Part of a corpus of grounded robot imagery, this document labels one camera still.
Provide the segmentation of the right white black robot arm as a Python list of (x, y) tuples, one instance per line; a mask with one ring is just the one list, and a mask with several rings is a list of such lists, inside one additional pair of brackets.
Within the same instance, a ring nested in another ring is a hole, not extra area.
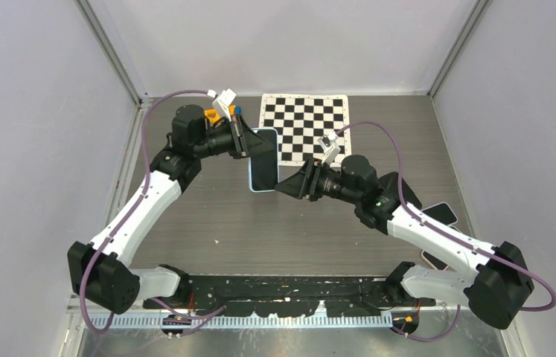
[(450, 267), (436, 271), (401, 263), (388, 276), (391, 302), (446, 301), (468, 307), (491, 327), (507, 329), (534, 291), (521, 250), (507, 241), (496, 246), (474, 239), (435, 221), (418, 209), (417, 199), (403, 204), (398, 190), (407, 186), (398, 173), (378, 176), (364, 156), (349, 155), (339, 170), (309, 158), (275, 189), (295, 199), (314, 202), (327, 196), (353, 204), (366, 227), (411, 243)]

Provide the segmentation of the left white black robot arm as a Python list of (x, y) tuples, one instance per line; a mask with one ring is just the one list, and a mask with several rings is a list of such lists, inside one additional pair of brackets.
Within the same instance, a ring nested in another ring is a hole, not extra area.
[(130, 269), (138, 247), (198, 176), (202, 159), (220, 154), (253, 158), (278, 150), (275, 139), (250, 128), (240, 115), (210, 123), (198, 105), (176, 110), (166, 138), (118, 215), (89, 243), (75, 242), (68, 250), (71, 283), (82, 306), (91, 301), (120, 315), (137, 300), (163, 298), (173, 308), (183, 307), (191, 296), (188, 274), (169, 265)]

